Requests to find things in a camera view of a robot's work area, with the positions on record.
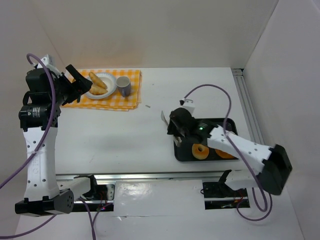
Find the metal tongs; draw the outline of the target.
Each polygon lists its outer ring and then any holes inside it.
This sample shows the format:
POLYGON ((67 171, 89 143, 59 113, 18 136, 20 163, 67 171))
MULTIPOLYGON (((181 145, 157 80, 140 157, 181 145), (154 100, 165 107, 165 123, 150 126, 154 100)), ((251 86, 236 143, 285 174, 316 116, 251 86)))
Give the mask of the metal tongs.
MULTIPOLYGON (((165 116, 165 114, 164 114, 163 111, 161 111, 160 118, 161 118, 161 120, 165 123, 166 127, 168 128, 168 127, 169 127, 169 122, 167 121, 166 116, 165 116)), ((177 147, 180 147, 180 146, 181 146, 181 143, 182 143, 181 138, 178 137, 178 136, 174 136, 174 135, 172 135, 171 137, 172 137, 172 140, 173 140, 174 144, 175 144, 177 147)))

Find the long bread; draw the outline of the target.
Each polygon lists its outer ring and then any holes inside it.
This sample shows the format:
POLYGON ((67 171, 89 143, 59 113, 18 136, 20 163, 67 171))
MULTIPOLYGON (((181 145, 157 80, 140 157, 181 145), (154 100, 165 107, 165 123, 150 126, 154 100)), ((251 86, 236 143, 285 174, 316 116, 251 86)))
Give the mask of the long bread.
POLYGON ((97 85, 92 85, 89 90, 89 93, 95 96, 99 96, 99 95, 107 94, 108 90, 97 85))

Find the oval bread loaf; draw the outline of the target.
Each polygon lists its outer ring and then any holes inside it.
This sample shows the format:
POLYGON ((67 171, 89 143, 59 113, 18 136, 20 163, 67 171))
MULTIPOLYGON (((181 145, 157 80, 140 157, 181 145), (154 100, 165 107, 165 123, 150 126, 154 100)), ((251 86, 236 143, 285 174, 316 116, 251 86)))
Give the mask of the oval bread loaf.
POLYGON ((90 71, 88 76, 96 86, 105 90, 107 89, 107 85, 94 72, 90 71))

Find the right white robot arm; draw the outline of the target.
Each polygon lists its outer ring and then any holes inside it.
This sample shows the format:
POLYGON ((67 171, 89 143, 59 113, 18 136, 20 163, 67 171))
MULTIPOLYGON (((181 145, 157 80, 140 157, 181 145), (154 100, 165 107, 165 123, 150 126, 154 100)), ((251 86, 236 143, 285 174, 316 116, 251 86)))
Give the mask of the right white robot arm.
POLYGON ((194 160, 207 160, 211 151, 242 160, 246 170, 225 170, 219 180, 234 191, 261 187, 279 196, 293 169, 281 145, 271 147, 244 139, 208 118, 194 118, 182 107, 170 113, 167 134, 180 139, 175 149, 188 153, 194 160))

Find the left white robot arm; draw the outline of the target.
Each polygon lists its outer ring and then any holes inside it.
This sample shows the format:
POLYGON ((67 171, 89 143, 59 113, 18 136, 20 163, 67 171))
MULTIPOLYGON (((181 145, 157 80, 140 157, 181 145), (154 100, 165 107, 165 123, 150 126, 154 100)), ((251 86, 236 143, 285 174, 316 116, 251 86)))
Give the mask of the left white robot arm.
POLYGON ((92 197, 97 181, 92 175, 78 175, 67 185, 59 186, 56 178, 55 144, 61 106, 89 91, 92 83, 71 64, 66 70, 74 78, 49 66, 48 72, 37 66, 26 74, 29 90, 18 113, 26 142, 27 184, 23 200, 15 204, 18 215, 39 217, 69 214, 81 196, 92 197))

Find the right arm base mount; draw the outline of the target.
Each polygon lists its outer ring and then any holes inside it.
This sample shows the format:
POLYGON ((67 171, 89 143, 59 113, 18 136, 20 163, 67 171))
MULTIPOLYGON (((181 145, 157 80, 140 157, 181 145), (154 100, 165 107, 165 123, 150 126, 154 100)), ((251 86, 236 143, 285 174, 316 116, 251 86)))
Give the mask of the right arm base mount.
POLYGON ((250 208, 248 192, 245 188, 232 190, 224 183, 203 182, 200 193, 204 197, 206 210, 250 208))

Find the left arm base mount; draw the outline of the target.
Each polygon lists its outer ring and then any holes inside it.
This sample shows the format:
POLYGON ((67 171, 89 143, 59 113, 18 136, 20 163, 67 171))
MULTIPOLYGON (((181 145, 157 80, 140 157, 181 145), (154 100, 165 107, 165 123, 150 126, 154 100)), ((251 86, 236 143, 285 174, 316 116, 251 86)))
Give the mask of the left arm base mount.
POLYGON ((114 211, 115 184, 96 184, 93 190, 83 194, 83 199, 91 212, 114 211))

